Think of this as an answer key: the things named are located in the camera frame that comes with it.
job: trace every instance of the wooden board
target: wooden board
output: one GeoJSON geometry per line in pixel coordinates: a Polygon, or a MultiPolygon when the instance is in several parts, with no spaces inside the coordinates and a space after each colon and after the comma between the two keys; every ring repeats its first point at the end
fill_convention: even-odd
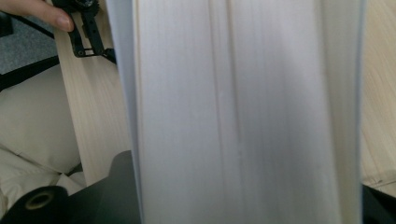
{"type": "MultiPolygon", "coordinates": [[[[105,47],[111,48],[106,5],[104,1],[100,4],[96,22],[105,47]]],[[[80,27],[77,13],[74,19],[80,27]]],[[[120,77],[117,66],[105,58],[76,58],[67,33],[57,30],[55,37],[82,166],[90,185],[107,176],[116,154],[131,150],[120,77]]]]}
{"type": "Polygon", "coordinates": [[[362,181],[392,193],[395,185],[389,183],[396,181],[396,2],[368,1],[366,27],[362,181]]]}

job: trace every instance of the black clip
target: black clip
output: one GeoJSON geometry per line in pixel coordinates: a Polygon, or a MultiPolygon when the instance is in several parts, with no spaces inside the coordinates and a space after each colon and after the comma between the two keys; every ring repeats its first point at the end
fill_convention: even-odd
{"type": "Polygon", "coordinates": [[[105,49],[96,25],[94,17],[99,12],[99,3],[97,0],[52,0],[52,4],[63,9],[71,18],[73,12],[77,11],[81,13],[82,29],[85,36],[90,40],[91,47],[84,47],[81,35],[78,29],[75,28],[72,32],[69,32],[69,36],[72,42],[73,53],[76,57],[85,58],[100,55],[113,63],[117,63],[114,49],[105,49]]]}

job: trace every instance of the hand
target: hand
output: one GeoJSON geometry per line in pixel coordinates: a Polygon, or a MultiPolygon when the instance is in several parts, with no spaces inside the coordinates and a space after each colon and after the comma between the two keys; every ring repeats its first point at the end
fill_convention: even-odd
{"type": "Polygon", "coordinates": [[[18,16],[35,16],[66,32],[74,29],[74,24],[67,13],[44,0],[0,0],[0,11],[18,16]]]}

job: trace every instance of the book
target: book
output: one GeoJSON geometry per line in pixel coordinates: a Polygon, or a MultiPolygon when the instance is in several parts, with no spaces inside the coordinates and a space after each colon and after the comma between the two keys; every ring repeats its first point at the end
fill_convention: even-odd
{"type": "Polygon", "coordinates": [[[107,1],[145,223],[361,223],[363,1],[107,1]]]}

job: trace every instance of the fingernail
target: fingernail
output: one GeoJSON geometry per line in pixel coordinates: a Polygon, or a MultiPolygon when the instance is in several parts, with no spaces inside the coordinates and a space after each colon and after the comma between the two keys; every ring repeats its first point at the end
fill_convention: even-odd
{"type": "Polygon", "coordinates": [[[71,30],[70,20],[65,17],[58,17],[58,19],[56,19],[56,24],[58,28],[63,31],[69,32],[71,30]]]}

